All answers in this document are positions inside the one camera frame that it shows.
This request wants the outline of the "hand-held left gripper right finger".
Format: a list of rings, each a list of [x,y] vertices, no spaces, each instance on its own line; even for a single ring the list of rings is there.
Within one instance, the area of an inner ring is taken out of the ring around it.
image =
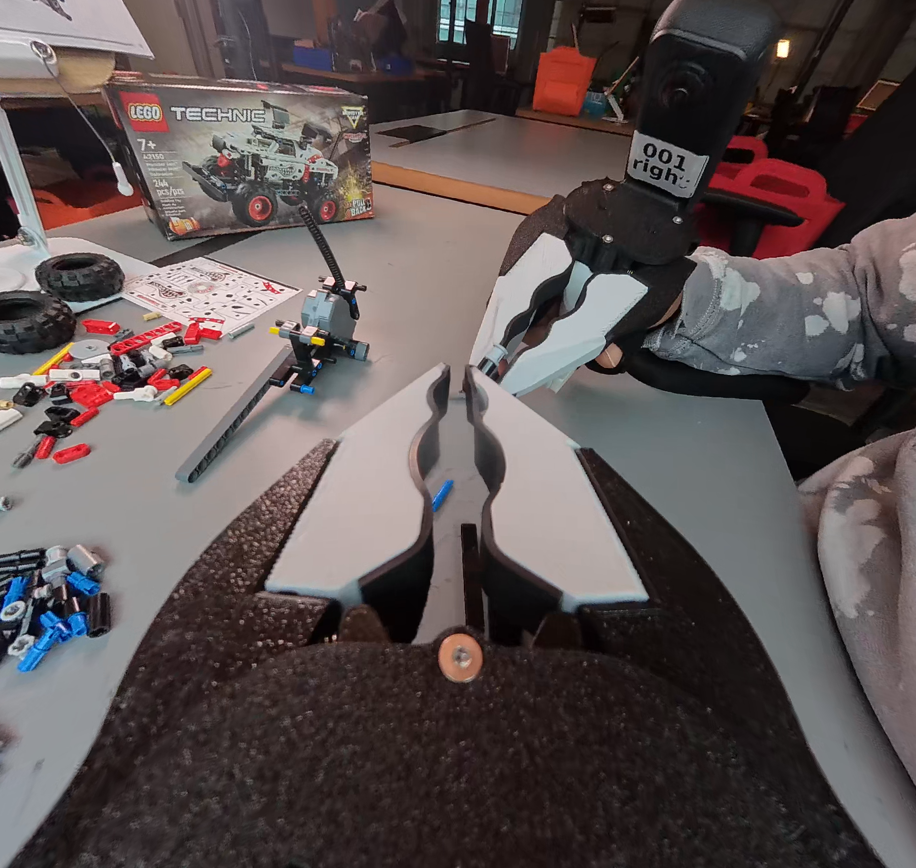
[[[464,393],[488,490],[480,535],[489,598],[505,612],[646,604],[580,445],[473,366]]]

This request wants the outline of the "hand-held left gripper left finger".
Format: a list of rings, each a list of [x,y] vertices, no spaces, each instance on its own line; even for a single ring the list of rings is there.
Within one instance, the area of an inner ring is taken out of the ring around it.
[[[451,369],[439,363],[342,432],[266,591],[349,606],[422,548],[450,389]]]

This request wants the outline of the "black toy beam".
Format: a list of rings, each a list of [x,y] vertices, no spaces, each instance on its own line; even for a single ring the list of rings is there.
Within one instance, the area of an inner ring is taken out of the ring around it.
[[[486,629],[483,589],[480,583],[481,560],[476,526],[460,525],[465,623],[478,632]]]

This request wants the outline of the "grey desk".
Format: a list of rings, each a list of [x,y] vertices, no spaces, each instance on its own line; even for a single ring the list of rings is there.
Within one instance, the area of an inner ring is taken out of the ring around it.
[[[2,866],[47,816],[104,721],[127,664],[168,593],[211,540],[324,438],[334,438],[438,363],[459,391],[487,297],[520,217],[375,188],[375,218],[324,227],[359,296],[367,362],[339,361],[314,396],[273,389],[200,481],[179,466],[279,347],[268,326],[207,347],[212,377],[172,408],[104,406],[68,465],[11,461],[40,408],[2,433],[2,551],[95,547],[116,607],[109,636],[58,649],[35,673],[2,666]],[[887,866],[914,866],[914,787],[850,670],[825,600],[798,496],[758,404],[661,393],[624,375],[577,373],[525,399],[602,455],[703,556],[766,646],[812,752]]]

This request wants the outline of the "black office chair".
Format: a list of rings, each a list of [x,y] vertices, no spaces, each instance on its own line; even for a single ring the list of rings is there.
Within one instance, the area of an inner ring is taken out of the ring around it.
[[[767,227],[795,229],[804,218],[790,209],[732,191],[711,188],[697,213],[701,244],[752,257]]]

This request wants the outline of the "grey wood-edged table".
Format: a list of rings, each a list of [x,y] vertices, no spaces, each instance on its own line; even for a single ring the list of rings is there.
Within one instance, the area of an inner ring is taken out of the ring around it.
[[[375,134],[419,124],[451,128],[495,117],[485,126],[390,148]],[[370,129],[373,181],[415,193],[526,216],[581,182],[622,179],[632,130],[606,121],[549,120],[460,109],[377,123]]]

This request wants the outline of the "orange bin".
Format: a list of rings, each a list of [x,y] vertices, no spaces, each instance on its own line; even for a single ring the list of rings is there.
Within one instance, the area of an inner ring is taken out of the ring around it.
[[[542,52],[538,62],[532,109],[563,117],[578,117],[592,81],[597,58],[577,48],[560,46]]]

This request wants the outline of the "black table mat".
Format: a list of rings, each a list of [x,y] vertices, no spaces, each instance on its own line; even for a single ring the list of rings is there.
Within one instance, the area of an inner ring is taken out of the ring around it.
[[[395,149],[403,148],[411,144],[432,141],[465,129],[473,129],[476,127],[485,126],[494,122],[495,120],[495,117],[491,117],[447,129],[431,127],[428,125],[411,124],[392,129],[378,129],[375,134],[380,137],[385,137],[388,140],[393,140],[394,142],[390,144],[390,148]]]

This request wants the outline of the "toy chassis assembly with beam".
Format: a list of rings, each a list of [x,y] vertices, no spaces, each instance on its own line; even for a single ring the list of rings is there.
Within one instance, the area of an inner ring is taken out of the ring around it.
[[[328,273],[305,296],[300,320],[277,324],[277,336],[283,343],[280,350],[179,466],[175,478],[181,483],[194,483],[200,478],[272,389],[314,394],[316,378],[338,358],[365,361],[368,357],[369,344],[355,337],[360,318],[357,296],[366,287],[344,277],[320,228],[317,210],[304,203],[297,210]]]

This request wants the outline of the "white sticker sheet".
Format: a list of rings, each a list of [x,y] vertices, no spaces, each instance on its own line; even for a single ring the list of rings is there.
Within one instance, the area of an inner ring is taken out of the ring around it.
[[[272,313],[301,289],[209,258],[195,258],[125,281],[121,297],[144,312],[190,324],[206,319],[228,331]]]

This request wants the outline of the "pile of red white pieces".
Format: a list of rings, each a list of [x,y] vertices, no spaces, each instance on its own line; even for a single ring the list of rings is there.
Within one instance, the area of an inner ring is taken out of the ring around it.
[[[2,435],[23,424],[28,441],[10,457],[22,471],[33,463],[69,465],[87,458],[94,446],[85,428],[112,404],[166,409],[176,406],[212,378],[201,357],[226,332],[206,319],[190,324],[165,321],[131,335],[116,323],[90,319],[90,337],[74,339],[33,369],[2,374]]]

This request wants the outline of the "person's grey mottled hoodie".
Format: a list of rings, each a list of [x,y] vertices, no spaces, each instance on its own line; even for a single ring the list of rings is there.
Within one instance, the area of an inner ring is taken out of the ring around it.
[[[915,778],[915,433],[854,450],[798,486],[838,632]]]

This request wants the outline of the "toy truck set box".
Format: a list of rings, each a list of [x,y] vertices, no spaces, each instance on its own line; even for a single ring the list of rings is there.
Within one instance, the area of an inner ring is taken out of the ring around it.
[[[368,100],[327,85],[116,72],[102,94],[170,241],[370,220]]]

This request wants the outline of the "black toy tire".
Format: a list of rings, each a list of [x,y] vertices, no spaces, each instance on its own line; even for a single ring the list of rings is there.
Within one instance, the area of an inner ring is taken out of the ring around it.
[[[63,302],[87,303],[118,296],[125,274],[112,258],[76,252],[40,262],[34,275],[40,289]]]
[[[42,292],[1,293],[1,353],[37,354],[71,341],[74,312],[60,299]]]

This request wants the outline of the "white document stand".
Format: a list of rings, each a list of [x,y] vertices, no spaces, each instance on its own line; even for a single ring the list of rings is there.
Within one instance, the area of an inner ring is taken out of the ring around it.
[[[23,31],[1,32],[2,105],[69,104],[80,117],[80,106],[103,103],[101,87],[114,72],[111,52],[63,49],[56,52],[46,41]],[[128,282],[148,276],[155,267],[134,257],[75,237],[49,238],[33,196],[13,129],[2,110],[1,159],[6,184],[13,198],[19,229],[2,243],[1,288],[25,294],[40,288],[35,270],[53,256],[91,253],[114,260]]]

